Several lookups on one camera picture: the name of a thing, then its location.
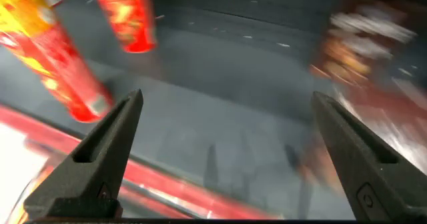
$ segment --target red packaging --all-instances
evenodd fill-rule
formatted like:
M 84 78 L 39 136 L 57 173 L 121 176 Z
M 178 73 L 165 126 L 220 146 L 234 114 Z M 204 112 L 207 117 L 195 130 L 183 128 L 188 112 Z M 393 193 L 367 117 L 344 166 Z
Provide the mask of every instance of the red packaging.
M 0 44 L 36 72 L 42 84 L 82 122 L 113 105 L 45 0 L 0 0 Z
M 150 0 L 98 0 L 125 51 L 143 53 L 155 47 Z

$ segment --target gray floor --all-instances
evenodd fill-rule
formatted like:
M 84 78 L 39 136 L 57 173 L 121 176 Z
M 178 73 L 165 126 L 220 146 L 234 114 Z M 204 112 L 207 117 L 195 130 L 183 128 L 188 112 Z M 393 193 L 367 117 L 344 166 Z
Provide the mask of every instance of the gray floor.
M 132 154 L 240 201 L 297 218 L 302 180 L 284 146 L 300 151 L 310 142 L 310 96 L 314 90 L 328 92 L 330 84 L 279 51 L 162 25 L 156 51 L 125 54 L 96 1 L 87 1 L 67 0 L 57 12 L 116 100 L 142 90 L 145 104 Z M 0 55 L 0 101 L 78 133 L 93 127 L 70 118 L 7 50 L 0 49 Z M 345 197 L 316 185 L 308 218 L 354 216 Z

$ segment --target snack can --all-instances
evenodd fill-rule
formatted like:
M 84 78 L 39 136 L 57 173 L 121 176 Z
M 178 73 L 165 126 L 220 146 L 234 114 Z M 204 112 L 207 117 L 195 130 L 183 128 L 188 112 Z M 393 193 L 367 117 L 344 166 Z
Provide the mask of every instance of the snack can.
M 150 0 L 98 1 L 126 52 L 143 53 L 155 47 Z
M 0 43 L 40 76 L 77 121 L 101 119 L 113 105 L 45 0 L 0 0 Z

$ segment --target yellow label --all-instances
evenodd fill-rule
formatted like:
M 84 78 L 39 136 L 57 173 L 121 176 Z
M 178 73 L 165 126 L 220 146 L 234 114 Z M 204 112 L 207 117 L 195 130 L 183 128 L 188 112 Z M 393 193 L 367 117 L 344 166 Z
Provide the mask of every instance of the yellow label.
M 29 68 L 34 69 L 42 74 L 51 75 L 41 64 L 34 58 L 18 56 Z
M 32 37 L 56 23 L 44 0 L 0 0 L 0 31 L 21 31 Z

